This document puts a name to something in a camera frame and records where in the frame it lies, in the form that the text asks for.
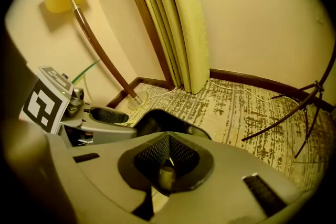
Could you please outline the yellow-green curtain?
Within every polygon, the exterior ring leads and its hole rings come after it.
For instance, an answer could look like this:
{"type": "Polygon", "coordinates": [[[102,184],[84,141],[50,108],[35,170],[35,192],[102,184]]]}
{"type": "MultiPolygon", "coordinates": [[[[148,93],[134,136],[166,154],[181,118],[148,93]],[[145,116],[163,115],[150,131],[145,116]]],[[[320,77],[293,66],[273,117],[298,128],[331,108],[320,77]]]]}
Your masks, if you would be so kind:
{"type": "Polygon", "coordinates": [[[197,94],[209,79],[209,54],[200,0],[144,0],[176,87],[197,94]]]}

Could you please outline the black light stand tripod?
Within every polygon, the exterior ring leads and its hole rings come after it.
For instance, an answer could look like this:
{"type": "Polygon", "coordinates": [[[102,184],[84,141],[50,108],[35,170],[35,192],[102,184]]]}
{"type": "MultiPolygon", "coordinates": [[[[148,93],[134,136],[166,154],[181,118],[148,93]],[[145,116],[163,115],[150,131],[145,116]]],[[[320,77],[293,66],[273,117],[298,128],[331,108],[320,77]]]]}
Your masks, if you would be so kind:
{"type": "Polygon", "coordinates": [[[310,103],[310,101],[312,101],[311,103],[313,104],[313,99],[315,98],[315,96],[317,95],[317,93],[319,94],[319,97],[318,97],[318,101],[321,102],[322,101],[322,96],[323,96],[323,92],[324,92],[324,83],[327,79],[327,77],[329,76],[330,74],[330,71],[333,67],[333,64],[336,60],[336,41],[334,43],[334,47],[333,47],[333,51],[332,51],[332,55],[331,55],[331,58],[330,58],[330,61],[326,67],[326,70],[324,72],[324,74],[322,75],[322,78],[319,80],[319,81],[315,81],[314,83],[312,84],[309,84],[305,87],[302,87],[302,88],[299,88],[299,89],[296,89],[296,90],[292,90],[292,91],[289,91],[287,93],[283,93],[283,94],[279,94],[275,97],[272,97],[271,100],[275,100],[277,98],[282,98],[282,97],[288,97],[288,98],[291,98],[292,99],[292,96],[293,94],[297,93],[297,92],[303,92],[304,90],[308,90],[308,89],[311,89],[313,88],[312,92],[302,101],[300,102],[296,108],[294,108],[291,112],[289,112],[287,115],[285,115],[283,118],[281,118],[279,121],[273,123],[272,125],[270,125],[269,127],[255,133],[255,134],[252,134],[250,136],[247,136],[245,138],[242,139],[242,142],[244,141],[247,141],[249,139],[252,139],[256,136],[259,136],[269,130],[271,130],[272,128],[275,128],[276,126],[280,125],[281,123],[283,123],[285,120],[287,120],[288,118],[290,118],[291,116],[293,116],[296,112],[298,112],[299,110],[303,110],[304,111],[304,120],[305,120],[305,127],[306,127],[306,135],[305,135],[305,140],[303,142],[303,144],[301,145],[300,149],[298,150],[297,154],[295,155],[295,158],[297,158],[299,156],[299,154],[301,153],[301,151],[303,150],[304,146],[306,145],[312,131],[313,131],[313,128],[314,128],[314,125],[317,121],[317,117],[318,117],[318,114],[320,112],[320,107],[318,106],[317,109],[316,109],[316,112],[314,114],[314,117],[313,117],[313,121],[311,123],[311,125],[309,126],[309,121],[308,121],[308,112],[307,112],[307,105],[310,103]]]}

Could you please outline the black waste bin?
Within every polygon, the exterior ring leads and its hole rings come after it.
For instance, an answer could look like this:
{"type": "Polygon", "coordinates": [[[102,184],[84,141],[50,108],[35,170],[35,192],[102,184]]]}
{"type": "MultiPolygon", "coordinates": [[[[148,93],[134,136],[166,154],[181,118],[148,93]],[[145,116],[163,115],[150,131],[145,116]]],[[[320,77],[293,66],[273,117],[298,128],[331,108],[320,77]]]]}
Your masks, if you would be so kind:
{"type": "Polygon", "coordinates": [[[164,110],[154,109],[145,113],[133,127],[136,137],[156,132],[178,132],[211,140],[207,132],[164,110]]]}

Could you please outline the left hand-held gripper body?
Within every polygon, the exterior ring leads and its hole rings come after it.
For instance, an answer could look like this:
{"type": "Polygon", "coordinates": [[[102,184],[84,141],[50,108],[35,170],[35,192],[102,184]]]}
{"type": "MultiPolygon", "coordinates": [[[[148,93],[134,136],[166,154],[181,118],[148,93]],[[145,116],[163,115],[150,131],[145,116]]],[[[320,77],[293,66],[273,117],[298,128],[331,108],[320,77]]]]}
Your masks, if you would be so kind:
{"type": "Polygon", "coordinates": [[[22,120],[39,125],[45,133],[60,136],[67,147],[93,143],[86,123],[84,91],[51,66],[40,66],[34,87],[22,107],[22,120]]]}

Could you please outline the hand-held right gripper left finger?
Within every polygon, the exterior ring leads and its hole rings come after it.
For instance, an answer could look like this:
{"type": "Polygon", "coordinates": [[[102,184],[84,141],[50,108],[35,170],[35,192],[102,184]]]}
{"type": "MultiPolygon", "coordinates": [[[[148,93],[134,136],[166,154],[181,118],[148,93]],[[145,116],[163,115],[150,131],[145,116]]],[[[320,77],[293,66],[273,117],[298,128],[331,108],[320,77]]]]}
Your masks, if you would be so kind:
{"type": "Polygon", "coordinates": [[[124,181],[118,170],[118,160],[125,151],[161,134],[161,132],[157,132],[119,142],[71,147],[68,151],[72,157],[97,153],[99,157],[78,163],[80,169],[98,190],[119,208],[133,212],[144,202],[146,193],[131,188],[124,181]]]}

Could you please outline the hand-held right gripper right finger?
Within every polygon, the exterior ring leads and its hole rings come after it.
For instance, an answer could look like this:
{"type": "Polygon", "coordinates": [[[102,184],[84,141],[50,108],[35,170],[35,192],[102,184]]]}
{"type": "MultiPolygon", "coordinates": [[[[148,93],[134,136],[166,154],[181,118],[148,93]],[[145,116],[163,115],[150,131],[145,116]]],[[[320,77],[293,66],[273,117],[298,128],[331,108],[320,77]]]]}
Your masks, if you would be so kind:
{"type": "Polygon", "coordinates": [[[255,174],[288,205],[301,196],[283,173],[246,150],[192,135],[184,138],[213,155],[214,169],[195,190],[170,196],[171,218],[264,218],[266,215],[243,181],[255,174]]]}

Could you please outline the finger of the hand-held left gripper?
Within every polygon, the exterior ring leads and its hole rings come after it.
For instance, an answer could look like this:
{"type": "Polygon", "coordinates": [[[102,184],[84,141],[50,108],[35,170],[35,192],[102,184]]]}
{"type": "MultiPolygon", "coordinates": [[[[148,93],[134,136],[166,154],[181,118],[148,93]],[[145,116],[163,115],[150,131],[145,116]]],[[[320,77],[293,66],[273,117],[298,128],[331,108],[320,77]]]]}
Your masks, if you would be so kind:
{"type": "Polygon", "coordinates": [[[109,124],[125,123],[129,119],[125,113],[97,106],[90,108],[90,114],[94,120],[109,124]]]}
{"type": "Polygon", "coordinates": [[[87,125],[83,123],[80,129],[93,133],[93,145],[129,140],[137,135],[137,130],[134,128],[113,124],[87,125]]]}

